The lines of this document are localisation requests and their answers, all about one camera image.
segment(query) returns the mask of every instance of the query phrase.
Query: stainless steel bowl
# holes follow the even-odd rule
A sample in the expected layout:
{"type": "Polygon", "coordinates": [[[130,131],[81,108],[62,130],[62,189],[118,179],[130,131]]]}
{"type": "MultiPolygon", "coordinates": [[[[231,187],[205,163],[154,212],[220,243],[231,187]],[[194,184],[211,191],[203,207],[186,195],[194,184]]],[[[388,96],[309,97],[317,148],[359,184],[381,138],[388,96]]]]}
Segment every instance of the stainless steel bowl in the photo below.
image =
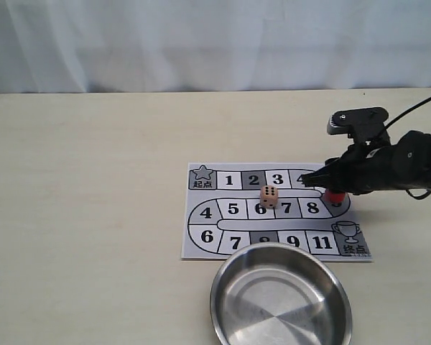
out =
{"type": "Polygon", "coordinates": [[[348,297],[320,260],[288,244],[238,250],[214,278],[210,314],[223,345],[348,345],[348,297]]]}

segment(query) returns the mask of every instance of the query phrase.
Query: die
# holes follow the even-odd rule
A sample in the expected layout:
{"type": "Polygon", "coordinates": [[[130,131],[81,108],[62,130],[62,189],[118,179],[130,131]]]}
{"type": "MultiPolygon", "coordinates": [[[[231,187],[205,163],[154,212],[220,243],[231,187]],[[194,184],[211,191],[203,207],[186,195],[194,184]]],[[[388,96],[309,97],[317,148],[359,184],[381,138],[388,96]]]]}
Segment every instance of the die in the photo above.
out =
{"type": "Polygon", "coordinates": [[[265,185],[260,190],[260,205],[274,208],[278,204],[278,190],[272,185],[265,185]]]}

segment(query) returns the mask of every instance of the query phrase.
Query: white table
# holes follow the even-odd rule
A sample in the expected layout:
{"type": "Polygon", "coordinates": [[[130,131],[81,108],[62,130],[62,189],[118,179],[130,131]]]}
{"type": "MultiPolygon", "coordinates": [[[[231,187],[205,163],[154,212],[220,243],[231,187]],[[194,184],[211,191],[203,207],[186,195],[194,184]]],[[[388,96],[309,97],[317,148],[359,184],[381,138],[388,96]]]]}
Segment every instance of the white table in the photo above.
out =
{"type": "MultiPolygon", "coordinates": [[[[0,345],[217,344],[221,262],[180,260],[189,161],[323,162],[335,111],[431,89],[0,95],[0,345]]],[[[390,129],[431,133],[431,104],[390,129]]],[[[431,344],[431,196],[353,197],[374,256],[329,264],[353,344],[431,344]]]]}

